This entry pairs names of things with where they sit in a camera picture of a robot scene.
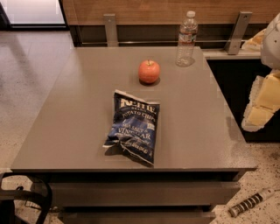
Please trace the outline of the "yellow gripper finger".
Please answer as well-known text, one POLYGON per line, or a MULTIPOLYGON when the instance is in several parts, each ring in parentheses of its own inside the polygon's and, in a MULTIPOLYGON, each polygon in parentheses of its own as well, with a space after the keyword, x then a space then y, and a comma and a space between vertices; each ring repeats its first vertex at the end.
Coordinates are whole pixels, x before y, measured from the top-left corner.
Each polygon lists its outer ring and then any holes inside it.
POLYGON ((246 40, 241 49, 246 51, 260 51, 264 33, 265 29, 259 31, 253 38, 246 40))
POLYGON ((262 129, 280 109, 280 71, 272 70, 265 77, 257 75, 249 94, 241 127, 249 132, 262 129))

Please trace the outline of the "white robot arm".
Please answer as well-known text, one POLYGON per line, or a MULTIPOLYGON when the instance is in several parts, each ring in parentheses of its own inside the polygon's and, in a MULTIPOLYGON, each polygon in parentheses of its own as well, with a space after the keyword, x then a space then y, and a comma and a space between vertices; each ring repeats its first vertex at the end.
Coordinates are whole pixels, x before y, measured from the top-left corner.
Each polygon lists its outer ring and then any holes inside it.
POLYGON ((241 127, 249 132, 262 129, 280 109, 280 13, 251 43, 260 43, 261 62, 271 69, 265 77, 257 75, 249 93, 241 127))

